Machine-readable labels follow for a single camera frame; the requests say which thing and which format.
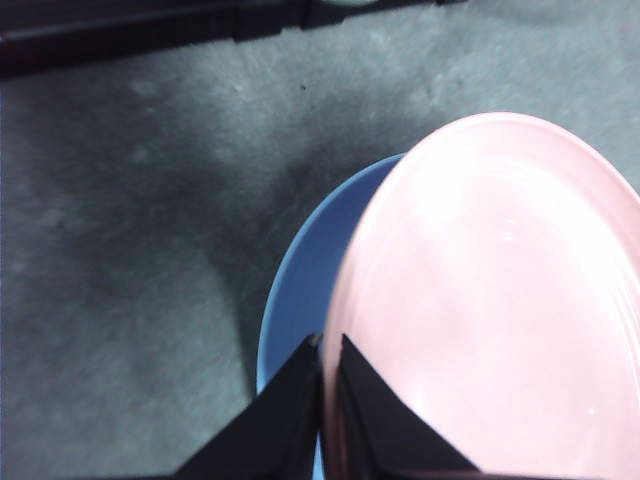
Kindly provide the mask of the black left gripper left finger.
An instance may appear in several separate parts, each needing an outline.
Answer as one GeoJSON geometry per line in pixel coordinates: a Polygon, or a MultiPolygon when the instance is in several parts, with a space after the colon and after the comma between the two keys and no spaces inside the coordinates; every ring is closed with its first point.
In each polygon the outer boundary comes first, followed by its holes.
{"type": "Polygon", "coordinates": [[[311,476],[321,416],[319,335],[307,336],[247,408],[177,476],[311,476]]]}

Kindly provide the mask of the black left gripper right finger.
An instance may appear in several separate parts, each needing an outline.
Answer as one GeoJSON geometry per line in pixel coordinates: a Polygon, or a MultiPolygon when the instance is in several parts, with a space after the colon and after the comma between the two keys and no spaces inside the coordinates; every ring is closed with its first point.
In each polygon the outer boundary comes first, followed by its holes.
{"type": "Polygon", "coordinates": [[[481,470],[417,416],[347,335],[338,404],[349,475],[479,475],[481,470]]]}

